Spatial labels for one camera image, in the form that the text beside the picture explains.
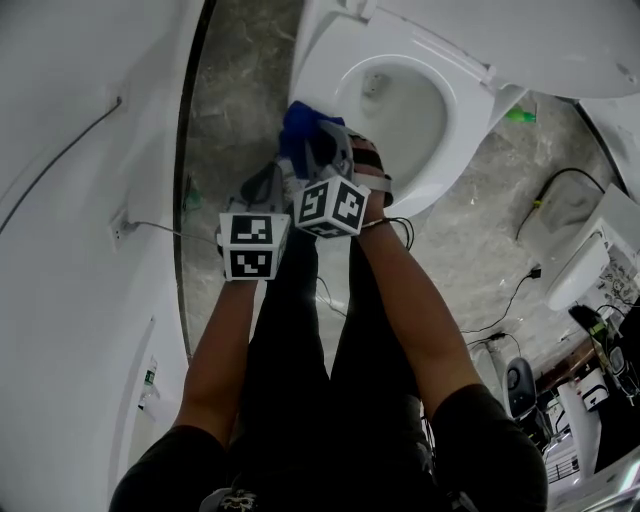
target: leg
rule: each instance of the leg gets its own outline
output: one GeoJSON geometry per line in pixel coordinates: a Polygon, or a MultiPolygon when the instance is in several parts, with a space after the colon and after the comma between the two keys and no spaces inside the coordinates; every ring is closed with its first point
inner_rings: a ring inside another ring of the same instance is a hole
{"type": "Polygon", "coordinates": [[[318,334],[317,274],[315,237],[292,228],[249,345],[240,411],[244,433],[236,450],[245,471],[295,464],[305,439],[322,428],[329,378],[318,334]]]}
{"type": "Polygon", "coordinates": [[[418,387],[356,240],[351,241],[349,285],[349,311],[331,373],[340,442],[354,444],[357,438],[369,444],[364,437],[376,443],[379,455],[414,463],[415,444],[424,440],[418,387]]]}

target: marble floor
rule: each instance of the marble floor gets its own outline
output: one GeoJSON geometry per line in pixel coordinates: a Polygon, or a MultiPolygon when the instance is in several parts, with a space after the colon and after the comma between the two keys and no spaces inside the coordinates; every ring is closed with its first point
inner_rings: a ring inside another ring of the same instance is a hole
{"type": "MultiPolygon", "coordinates": [[[[228,194],[277,150],[287,107],[289,67],[302,2],[218,0],[196,81],[185,161],[192,189],[183,230],[212,237],[228,194]]],[[[579,167],[603,186],[609,165],[573,107],[528,94],[522,106],[535,124],[501,121],[486,137],[462,177],[428,211],[413,218],[412,250],[438,286],[461,329],[491,324],[535,262],[514,241],[543,182],[563,167],[579,167]]],[[[223,284],[222,260],[208,244],[183,242],[185,317],[192,348],[223,284]]],[[[348,242],[320,241],[320,272],[334,306],[345,309],[348,242]]],[[[537,373],[579,344],[583,336],[566,312],[542,303],[539,281],[528,280],[499,329],[520,343],[537,373]]],[[[322,287],[320,293],[326,298],[322,287]]],[[[264,293],[256,297],[259,308],[264,293]]],[[[326,364],[331,366],[343,318],[318,299],[326,364]]],[[[472,341],[488,336],[468,335],[472,341]]],[[[510,338],[493,349],[517,355],[510,338]]]]}

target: hand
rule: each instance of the hand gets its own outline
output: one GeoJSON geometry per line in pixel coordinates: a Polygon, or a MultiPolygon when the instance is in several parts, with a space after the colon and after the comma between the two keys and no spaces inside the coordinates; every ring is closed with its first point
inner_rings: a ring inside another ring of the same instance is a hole
{"type": "MultiPolygon", "coordinates": [[[[350,137],[351,147],[359,149],[367,149],[369,151],[378,150],[370,141],[362,139],[360,137],[350,137]]],[[[369,174],[371,176],[380,176],[384,178],[384,172],[377,167],[366,164],[355,164],[354,171],[362,174],[369,174]]],[[[384,218],[384,192],[379,190],[372,190],[367,201],[367,209],[364,212],[363,224],[368,224],[375,220],[384,218]]]]}

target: white toilet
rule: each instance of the white toilet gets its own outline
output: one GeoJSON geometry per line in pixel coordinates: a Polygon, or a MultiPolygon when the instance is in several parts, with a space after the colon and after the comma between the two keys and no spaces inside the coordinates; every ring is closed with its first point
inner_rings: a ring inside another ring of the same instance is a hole
{"type": "Polygon", "coordinates": [[[306,0],[290,100],[371,139],[394,179],[387,214],[410,217],[447,191],[527,89],[640,91],[637,4],[306,0]]]}

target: sleeve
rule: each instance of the sleeve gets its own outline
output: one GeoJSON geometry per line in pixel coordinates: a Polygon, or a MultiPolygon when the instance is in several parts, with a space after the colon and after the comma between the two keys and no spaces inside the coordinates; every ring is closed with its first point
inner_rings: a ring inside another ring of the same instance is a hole
{"type": "Polygon", "coordinates": [[[542,456],[485,386],[448,397],[434,414],[433,433],[436,477],[465,492],[479,512],[546,510],[542,456]]]}
{"type": "Polygon", "coordinates": [[[226,454],[208,432],[174,427],[129,469],[118,484],[110,512],[197,512],[226,479],[226,454]]]}

